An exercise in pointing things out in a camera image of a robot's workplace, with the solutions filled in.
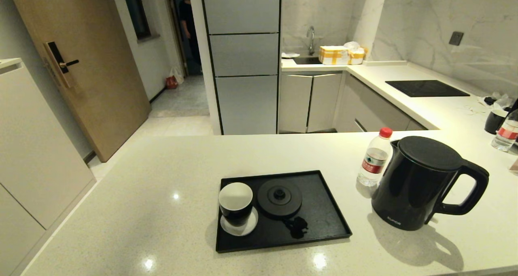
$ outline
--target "teapot lid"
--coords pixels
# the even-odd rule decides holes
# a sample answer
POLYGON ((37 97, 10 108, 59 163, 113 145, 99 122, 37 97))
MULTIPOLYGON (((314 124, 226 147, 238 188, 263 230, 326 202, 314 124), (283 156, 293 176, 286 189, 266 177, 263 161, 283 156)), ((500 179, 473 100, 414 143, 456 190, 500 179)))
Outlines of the teapot lid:
POLYGON ((457 171, 463 163, 455 149, 422 136, 407 136, 398 142, 398 147, 407 158, 437 171, 457 171))

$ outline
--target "kettle handle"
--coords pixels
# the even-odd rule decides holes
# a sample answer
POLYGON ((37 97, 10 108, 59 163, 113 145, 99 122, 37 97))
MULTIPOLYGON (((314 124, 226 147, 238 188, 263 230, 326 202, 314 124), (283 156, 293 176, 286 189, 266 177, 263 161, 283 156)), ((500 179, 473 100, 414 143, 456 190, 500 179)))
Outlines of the kettle handle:
POLYGON ((475 204, 479 202, 481 196, 484 194, 484 191, 486 190, 487 183, 489 182, 489 173, 484 169, 483 167, 472 163, 468 160, 464 160, 461 169, 457 172, 455 175, 455 178, 453 178, 451 184, 446 187, 445 192, 443 193, 440 200, 438 200, 437 204, 435 205, 435 208, 433 208, 433 212, 430 214, 429 218, 427 219, 426 223, 431 219, 431 216, 433 213, 444 213, 444 214, 451 214, 451 215, 463 215, 468 212, 470 212, 475 204), (468 197, 462 202, 461 204, 444 204, 442 203, 442 200, 446 198, 446 195, 450 191, 450 189, 453 187, 457 179, 460 175, 466 174, 473 179, 475 179, 475 186, 469 193, 468 197))

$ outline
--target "cup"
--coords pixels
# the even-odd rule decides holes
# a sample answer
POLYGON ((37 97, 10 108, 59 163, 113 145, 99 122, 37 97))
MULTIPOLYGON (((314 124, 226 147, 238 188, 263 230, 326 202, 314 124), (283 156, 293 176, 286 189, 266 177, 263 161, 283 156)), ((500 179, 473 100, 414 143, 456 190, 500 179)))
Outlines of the cup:
POLYGON ((486 132, 489 132, 490 134, 496 134, 497 130, 500 129, 500 126, 502 126, 502 123, 505 120, 506 116, 507 111, 504 111, 502 109, 491 110, 489 115, 487 115, 484 130, 486 132))
POLYGON ((253 196, 252 189, 239 182, 228 184, 220 191, 220 210, 229 224, 240 227, 247 223, 253 196))

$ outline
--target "wall socket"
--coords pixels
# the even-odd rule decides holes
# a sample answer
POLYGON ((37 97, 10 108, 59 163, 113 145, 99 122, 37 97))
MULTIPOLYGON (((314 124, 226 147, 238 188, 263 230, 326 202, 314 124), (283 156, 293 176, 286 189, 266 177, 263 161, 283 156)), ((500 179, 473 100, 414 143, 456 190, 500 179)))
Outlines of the wall socket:
POLYGON ((464 32, 453 31, 452 37, 450 38, 450 44, 458 46, 461 44, 462 36, 464 36, 464 32))

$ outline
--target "person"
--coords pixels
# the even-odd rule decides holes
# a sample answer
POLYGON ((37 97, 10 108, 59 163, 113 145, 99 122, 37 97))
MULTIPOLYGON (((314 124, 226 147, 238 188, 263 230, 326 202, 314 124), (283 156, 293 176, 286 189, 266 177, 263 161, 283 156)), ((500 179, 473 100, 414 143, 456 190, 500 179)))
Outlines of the person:
POLYGON ((200 59, 198 39, 196 38, 196 28, 194 28, 191 0, 183 0, 180 2, 180 23, 182 25, 183 33, 185 33, 185 37, 189 40, 189 46, 191 48, 194 61, 201 66, 202 60, 200 59))

